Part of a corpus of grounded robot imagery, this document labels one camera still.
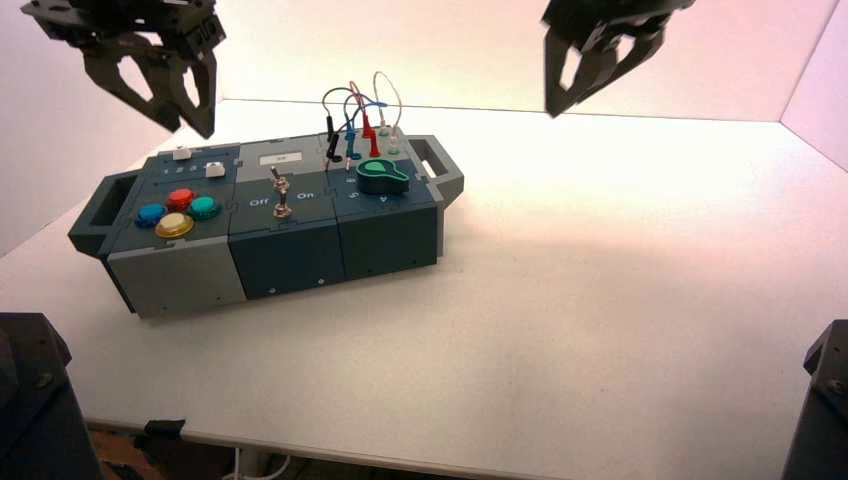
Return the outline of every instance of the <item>yellow button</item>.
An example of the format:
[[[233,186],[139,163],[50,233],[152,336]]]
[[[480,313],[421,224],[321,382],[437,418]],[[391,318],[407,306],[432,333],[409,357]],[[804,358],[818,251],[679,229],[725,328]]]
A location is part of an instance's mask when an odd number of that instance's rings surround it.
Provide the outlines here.
[[[162,238],[182,237],[194,228],[194,220],[181,212],[169,213],[156,225],[156,235]]]

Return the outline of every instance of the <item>blue button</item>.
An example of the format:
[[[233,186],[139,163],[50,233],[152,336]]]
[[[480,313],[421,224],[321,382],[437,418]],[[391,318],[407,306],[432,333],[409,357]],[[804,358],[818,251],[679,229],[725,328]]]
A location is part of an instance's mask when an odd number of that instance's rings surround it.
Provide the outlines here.
[[[153,228],[168,213],[161,203],[148,203],[141,207],[135,218],[135,224],[141,228]]]

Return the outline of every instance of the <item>white label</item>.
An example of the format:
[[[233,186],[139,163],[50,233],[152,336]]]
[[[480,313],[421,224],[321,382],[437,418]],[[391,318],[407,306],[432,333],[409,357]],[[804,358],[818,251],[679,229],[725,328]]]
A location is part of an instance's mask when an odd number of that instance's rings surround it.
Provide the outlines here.
[[[259,157],[259,165],[274,165],[276,163],[291,163],[303,160],[303,152],[272,153]]]

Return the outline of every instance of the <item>red probe plug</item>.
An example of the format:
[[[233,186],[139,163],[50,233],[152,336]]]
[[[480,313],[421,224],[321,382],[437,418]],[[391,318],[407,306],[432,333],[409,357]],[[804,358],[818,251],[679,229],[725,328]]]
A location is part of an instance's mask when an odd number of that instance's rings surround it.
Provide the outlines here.
[[[374,135],[374,129],[371,128],[371,124],[368,123],[368,114],[365,111],[362,111],[362,123],[364,127],[362,127],[362,136],[365,138],[374,139],[376,135]]]
[[[380,148],[377,146],[377,135],[374,135],[374,131],[371,131],[371,158],[380,156]]]

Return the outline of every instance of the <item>green knob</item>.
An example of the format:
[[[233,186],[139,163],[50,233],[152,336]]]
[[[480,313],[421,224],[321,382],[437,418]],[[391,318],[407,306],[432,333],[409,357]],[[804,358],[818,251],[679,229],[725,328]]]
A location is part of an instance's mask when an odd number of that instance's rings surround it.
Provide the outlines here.
[[[356,186],[362,193],[384,195],[409,191],[409,176],[390,160],[374,158],[356,166]]]

